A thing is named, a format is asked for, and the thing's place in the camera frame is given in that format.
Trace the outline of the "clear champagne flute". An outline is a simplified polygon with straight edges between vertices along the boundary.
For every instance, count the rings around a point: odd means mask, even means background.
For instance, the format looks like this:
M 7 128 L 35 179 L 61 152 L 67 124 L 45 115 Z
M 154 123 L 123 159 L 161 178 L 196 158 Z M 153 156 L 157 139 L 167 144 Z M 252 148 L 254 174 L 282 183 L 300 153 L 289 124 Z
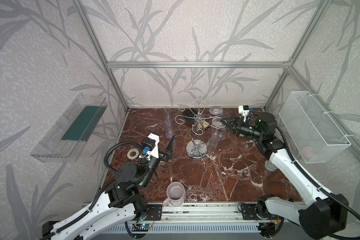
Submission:
M 219 106 L 213 106 L 209 109 L 209 112 L 211 115 L 214 115 L 214 116 L 219 116 L 223 113 L 223 108 L 219 107 Z
M 172 127 L 171 109 L 169 107 L 163 108 L 163 117 L 164 117 L 164 127 L 166 131 L 166 136 L 168 139 L 171 139 L 174 136 L 174 131 Z
M 219 130 L 225 127 L 221 123 L 222 119 L 223 118 L 221 118 L 221 117 L 215 117 L 212 120 L 212 125 L 211 125 L 212 134 L 207 143 L 208 153 L 214 153 L 217 150 L 217 146 L 218 146 L 218 142 L 219 142 L 219 140 L 218 140 Z

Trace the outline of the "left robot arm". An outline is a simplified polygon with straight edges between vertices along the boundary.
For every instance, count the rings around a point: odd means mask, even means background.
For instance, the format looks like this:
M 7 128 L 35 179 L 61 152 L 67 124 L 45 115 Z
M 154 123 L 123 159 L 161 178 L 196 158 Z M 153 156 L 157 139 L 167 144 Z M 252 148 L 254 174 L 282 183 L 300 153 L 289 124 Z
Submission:
M 98 191 L 90 204 L 72 216 L 60 222 L 43 224 L 42 238 L 91 240 L 113 226 L 148 215 L 150 206 L 139 190 L 145 189 L 157 175 L 160 162 L 166 162 L 173 156 L 174 140 L 174 137 L 170 139 L 165 152 L 159 151 L 160 138 L 156 134 L 149 134 L 140 144 L 124 141 L 112 146 L 104 156 L 104 165 L 112 172 L 113 180 Z M 138 163 L 126 162 L 116 170 L 110 165 L 109 158 L 124 145 L 137 147 L 140 160 Z

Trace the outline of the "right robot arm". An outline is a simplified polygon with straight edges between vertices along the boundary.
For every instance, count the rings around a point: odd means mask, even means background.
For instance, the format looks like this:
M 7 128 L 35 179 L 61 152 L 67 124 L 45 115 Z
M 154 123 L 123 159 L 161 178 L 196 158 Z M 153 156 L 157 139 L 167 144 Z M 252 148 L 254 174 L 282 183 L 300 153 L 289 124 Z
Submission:
M 344 237 L 337 232 L 346 228 L 348 214 L 360 221 L 360 214 L 349 207 L 342 194 L 333 194 L 293 157 L 286 136 L 273 114 L 260 113 L 254 125 L 247 123 L 243 116 L 223 118 L 220 123 L 238 137 L 254 139 L 267 162 L 287 177 L 304 201 L 297 204 L 279 197 L 267 197 L 264 204 L 269 214 L 301 226 L 315 240 L 324 237 L 343 240 Z

